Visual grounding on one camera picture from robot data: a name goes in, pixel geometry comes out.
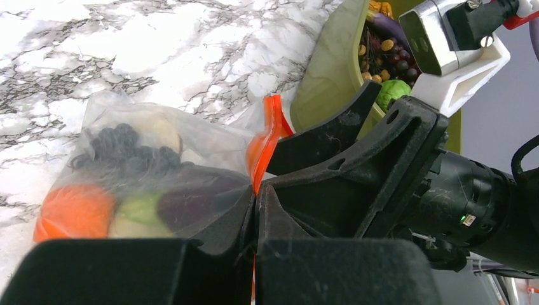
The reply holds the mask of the orange carrot piece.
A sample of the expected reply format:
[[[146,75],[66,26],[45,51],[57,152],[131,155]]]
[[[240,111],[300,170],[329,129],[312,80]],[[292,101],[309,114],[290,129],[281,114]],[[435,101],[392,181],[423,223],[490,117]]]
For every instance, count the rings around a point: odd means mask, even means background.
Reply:
[[[72,184],[46,195],[33,233],[41,243],[61,238],[105,238],[116,200],[95,184]]]

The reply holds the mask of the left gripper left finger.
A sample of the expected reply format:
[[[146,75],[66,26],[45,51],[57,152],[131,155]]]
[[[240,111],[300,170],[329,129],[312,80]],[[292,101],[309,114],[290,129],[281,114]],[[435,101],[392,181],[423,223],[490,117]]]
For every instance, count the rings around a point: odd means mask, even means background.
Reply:
[[[248,304],[252,264],[238,260],[254,193],[218,195],[231,209],[190,239],[61,239],[36,245],[2,304]]]

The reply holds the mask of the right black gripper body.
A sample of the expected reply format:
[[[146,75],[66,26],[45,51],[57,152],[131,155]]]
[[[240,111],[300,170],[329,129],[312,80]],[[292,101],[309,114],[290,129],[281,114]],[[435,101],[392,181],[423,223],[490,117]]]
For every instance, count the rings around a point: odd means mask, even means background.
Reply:
[[[392,237],[419,246],[439,270],[460,271],[471,252],[516,269],[518,258],[507,218],[512,179],[444,149],[446,119],[438,117],[428,136],[432,166],[415,190]]]

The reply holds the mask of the black grape bunch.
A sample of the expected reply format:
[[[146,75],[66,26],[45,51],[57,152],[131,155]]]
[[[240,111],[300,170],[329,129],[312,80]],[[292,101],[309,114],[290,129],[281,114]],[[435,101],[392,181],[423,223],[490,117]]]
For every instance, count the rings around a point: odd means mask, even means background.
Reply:
[[[179,153],[167,146],[140,146],[138,139],[139,134],[126,123],[103,128],[68,167],[99,179],[159,177],[182,167]]]

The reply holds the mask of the clear zip top bag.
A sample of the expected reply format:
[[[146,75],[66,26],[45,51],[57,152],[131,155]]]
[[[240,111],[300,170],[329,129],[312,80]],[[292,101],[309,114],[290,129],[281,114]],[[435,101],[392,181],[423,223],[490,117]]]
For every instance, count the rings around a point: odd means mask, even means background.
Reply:
[[[279,95],[221,127],[123,91],[92,95],[44,197],[13,304],[250,304],[239,251],[252,196],[289,132]]]

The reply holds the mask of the green cabbage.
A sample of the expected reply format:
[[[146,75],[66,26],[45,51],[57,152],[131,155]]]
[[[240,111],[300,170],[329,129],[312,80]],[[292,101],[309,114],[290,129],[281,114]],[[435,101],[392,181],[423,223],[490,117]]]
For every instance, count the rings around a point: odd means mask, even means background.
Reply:
[[[139,193],[124,198],[109,225],[109,238],[171,238],[173,232],[157,213],[160,193]]]

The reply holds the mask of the dark purple mangosteen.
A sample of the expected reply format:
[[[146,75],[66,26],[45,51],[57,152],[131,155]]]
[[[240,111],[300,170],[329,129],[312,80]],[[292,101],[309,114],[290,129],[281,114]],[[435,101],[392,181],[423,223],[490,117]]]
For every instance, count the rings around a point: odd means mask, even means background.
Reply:
[[[185,165],[158,200],[156,211],[169,230],[178,234],[231,208],[250,183],[246,175],[232,170]]]

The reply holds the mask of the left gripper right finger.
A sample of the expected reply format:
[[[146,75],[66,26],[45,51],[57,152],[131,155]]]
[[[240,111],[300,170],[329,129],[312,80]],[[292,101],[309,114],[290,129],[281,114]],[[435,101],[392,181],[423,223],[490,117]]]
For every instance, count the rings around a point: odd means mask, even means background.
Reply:
[[[257,304],[440,304],[430,265],[412,242],[312,238],[268,185],[257,209]]]

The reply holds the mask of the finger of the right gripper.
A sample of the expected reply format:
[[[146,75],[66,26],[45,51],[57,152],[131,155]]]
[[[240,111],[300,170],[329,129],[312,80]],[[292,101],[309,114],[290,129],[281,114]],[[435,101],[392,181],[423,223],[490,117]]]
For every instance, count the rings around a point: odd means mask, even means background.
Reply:
[[[364,137],[336,156],[284,175],[271,186],[283,209],[314,238],[383,238],[432,166],[428,136],[437,111],[397,101]]]
[[[326,161],[349,148],[362,129],[382,85],[366,81],[351,101],[325,121],[278,141],[267,172],[284,175]]]

